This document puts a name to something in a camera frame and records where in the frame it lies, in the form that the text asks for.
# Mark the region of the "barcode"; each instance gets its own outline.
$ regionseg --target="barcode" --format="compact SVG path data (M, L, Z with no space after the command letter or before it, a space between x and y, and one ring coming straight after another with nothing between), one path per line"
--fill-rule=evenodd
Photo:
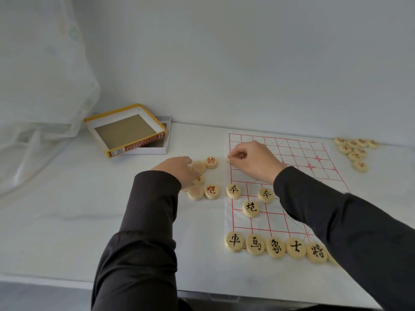
M120 149L117 149L116 151L112 151L111 152L111 156L115 156L115 155L118 155L118 154L122 154L123 152L125 152L124 147L123 148L120 148Z

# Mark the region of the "hand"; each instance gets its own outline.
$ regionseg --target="hand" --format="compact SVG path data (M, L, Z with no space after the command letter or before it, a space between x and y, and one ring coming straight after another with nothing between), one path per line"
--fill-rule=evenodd
M273 184L277 175L286 167L266 145L257 141L240 143L228 155L229 161L248 176Z
M189 157L173 157L166 159L151 170L164 171L179 180L182 188L189 187L193 180L200 176L199 172L190 171L188 165L192 163Z

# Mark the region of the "left hand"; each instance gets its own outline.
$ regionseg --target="left hand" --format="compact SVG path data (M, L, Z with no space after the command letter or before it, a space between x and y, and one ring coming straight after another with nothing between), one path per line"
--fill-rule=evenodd
M192 163L192 160L185 157L173 157L166 159L164 162L158 164L151 170L164 171L176 177L182 185L182 188L189 187L197 177L200 176L199 172L190 171L188 165Z

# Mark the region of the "black character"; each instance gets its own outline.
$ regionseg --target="black character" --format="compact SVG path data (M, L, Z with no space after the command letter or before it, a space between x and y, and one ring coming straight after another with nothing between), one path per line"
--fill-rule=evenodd
M313 255L315 256L320 256L321 258L324 258L324 253L323 253L323 249L320 248L320 246L318 244L316 244L315 246L311 247L313 250Z
M232 236L232 240L229 242L233 242L234 246L236 243L241 243L241 241L239 241L239 237L236 234Z
M298 246L302 246L302 244L301 243L298 243L298 241L296 240L295 241L295 245L293 245L292 247L295 247L295 250L297 251L297 252L299 252L300 250L298 250Z
M254 209L255 208L255 204L253 203L253 202L251 202L251 203L248 203L247 205L246 205L246 209L250 209L251 211L257 211L256 209Z
M271 196L271 193L269 193L268 190L265 189L265 191L262 193L262 195L268 198L269 196Z
M278 245L278 241L275 239L271 240L272 250L275 253L279 253L281 251L281 247Z
M261 244L258 243L257 237L253 237L252 243L253 244L251 245L251 247L258 248L258 250L261 250Z
M231 188L230 188L229 190L231 190L231 191L232 191L232 193L235 193L235 191L239 191L239 190L236 188L236 185L235 185L235 184L234 184L234 185L232 185L232 186L231 186Z

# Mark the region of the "cardboard box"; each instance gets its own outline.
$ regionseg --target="cardboard box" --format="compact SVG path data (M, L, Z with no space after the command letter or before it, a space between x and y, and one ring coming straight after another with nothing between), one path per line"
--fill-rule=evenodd
M170 139L170 124L171 116L155 116L157 120L166 128L166 136L160 140L154 141L142 147L134 148L123 154L167 154L167 147L169 146Z
M97 114L83 121L108 158L166 136L166 128L142 104Z

